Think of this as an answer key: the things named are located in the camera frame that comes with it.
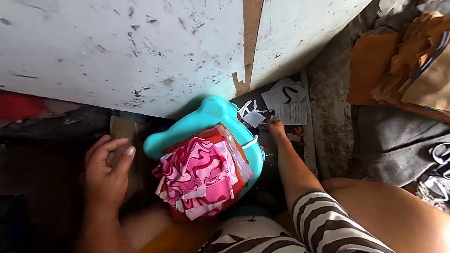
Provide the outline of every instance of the scratched wall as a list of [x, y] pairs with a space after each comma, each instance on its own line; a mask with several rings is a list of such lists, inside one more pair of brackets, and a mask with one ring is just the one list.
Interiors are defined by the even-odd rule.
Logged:
[[2, 0], [0, 34], [20, 93], [176, 118], [244, 79], [239, 0]]
[[370, 0], [265, 0], [250, 90], [303, 69]]

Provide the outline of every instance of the fingernail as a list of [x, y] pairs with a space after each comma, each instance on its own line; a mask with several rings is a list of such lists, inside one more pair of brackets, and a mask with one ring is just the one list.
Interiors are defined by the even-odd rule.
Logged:
[[136, 151], [136, 148], [133, 147], [133, 146], [131, 146], [131, 147], [128, 147], [128, 148], [125, 150], [124, 154], [127, 154], [127, 155], [134, 155], [134, 154], [135, 154], [135, 151]]

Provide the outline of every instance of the striped shirt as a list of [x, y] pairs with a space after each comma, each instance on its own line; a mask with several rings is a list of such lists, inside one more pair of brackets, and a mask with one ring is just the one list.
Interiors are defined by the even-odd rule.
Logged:
[[394, 253], [323, 191], [307, 192], [293, 207], [298, 239], [269, 218], [235, 217], [225, 222], [199, 252]]

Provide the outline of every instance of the turquoise plastic stool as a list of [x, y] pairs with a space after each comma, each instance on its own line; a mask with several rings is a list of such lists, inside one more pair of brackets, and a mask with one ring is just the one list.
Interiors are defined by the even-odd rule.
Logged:
[[[199, 109], [180, 119], [167, 131], [147, 137], [144, 142], [144, 152], [148, 157], [159, 160], [163, 155], [162, 151], [166, 148], [219, 122], [222, 122], [237, 142], [244, 146], [255, 137], [239, 122], [237, 115], [237, 105], [218, 96], [208, 96], [203, 99]], [[244, 153], [255, 176], [248, 181], [248, 185], [241, 191], [239, 198], [243, 197], [256, 183], [266, 158], [258, 142], [244, 149]]]

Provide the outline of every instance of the gray cloth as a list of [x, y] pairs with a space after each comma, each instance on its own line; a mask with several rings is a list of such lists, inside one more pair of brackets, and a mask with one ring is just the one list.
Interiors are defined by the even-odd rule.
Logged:
[[429, 150], [450, 142], [450, 124], [398, 108], [355, 109], [355, 153], [377, 182], [404, 186], [436, 166]]

